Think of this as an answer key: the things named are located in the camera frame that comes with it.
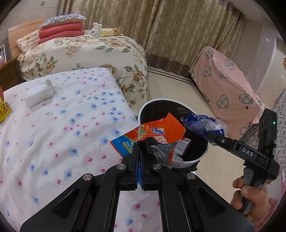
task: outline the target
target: pink fabric with hearts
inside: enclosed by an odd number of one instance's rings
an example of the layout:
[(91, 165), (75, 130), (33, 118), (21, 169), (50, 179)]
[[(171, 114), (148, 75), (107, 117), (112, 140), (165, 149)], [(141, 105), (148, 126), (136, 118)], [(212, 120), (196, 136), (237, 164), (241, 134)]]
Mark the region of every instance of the pink fabric with hearts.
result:
[(189, 72), (214, 115), (227, 125), (230, 138), (239, 139), (259, 123), (265, 105), (232, 60), (207, 46)]

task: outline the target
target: stack of folded bedding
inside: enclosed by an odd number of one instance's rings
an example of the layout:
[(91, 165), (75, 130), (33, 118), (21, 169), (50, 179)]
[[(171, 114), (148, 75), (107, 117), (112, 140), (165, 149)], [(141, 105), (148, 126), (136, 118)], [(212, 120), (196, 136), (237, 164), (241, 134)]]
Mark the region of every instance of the stack of folded bedding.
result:
[(39, 26), (38, 44), (59, 37), (75, 37), (84, 34), (82, 30), (86, 18), (78, 14), (53, 17)]

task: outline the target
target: picture frame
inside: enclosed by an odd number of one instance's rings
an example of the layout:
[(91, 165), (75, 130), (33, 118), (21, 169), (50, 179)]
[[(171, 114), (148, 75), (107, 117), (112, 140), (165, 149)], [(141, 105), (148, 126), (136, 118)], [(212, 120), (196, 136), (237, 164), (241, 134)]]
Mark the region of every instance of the picture frame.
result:
[(5, 53), (5, 45), (0, 46), (0, 66), (7, 61)]

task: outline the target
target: wooden nightstand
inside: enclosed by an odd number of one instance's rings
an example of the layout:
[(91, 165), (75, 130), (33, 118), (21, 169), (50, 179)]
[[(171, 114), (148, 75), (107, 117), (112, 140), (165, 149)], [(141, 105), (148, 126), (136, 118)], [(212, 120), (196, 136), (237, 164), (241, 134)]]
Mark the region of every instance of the wooden nightstand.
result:
[(22, 83), (17, 57), (0, 67), (0, 86), (3, 91)]

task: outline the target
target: blue plastic wrapper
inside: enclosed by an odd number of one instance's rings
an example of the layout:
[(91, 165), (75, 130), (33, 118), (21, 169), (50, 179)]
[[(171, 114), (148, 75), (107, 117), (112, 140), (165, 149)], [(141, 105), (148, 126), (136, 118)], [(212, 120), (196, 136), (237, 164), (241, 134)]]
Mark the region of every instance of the blue plastic wrapper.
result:
[(204, 139), (207, 139), (209, 131), (214, 131), (223, 136), (226, 133), (226, 125), (221, 120), (208, 117), (207, 115), (191, 113), (186, 117), (181, 117), (181, 121), (185, 127), (202, 136)]

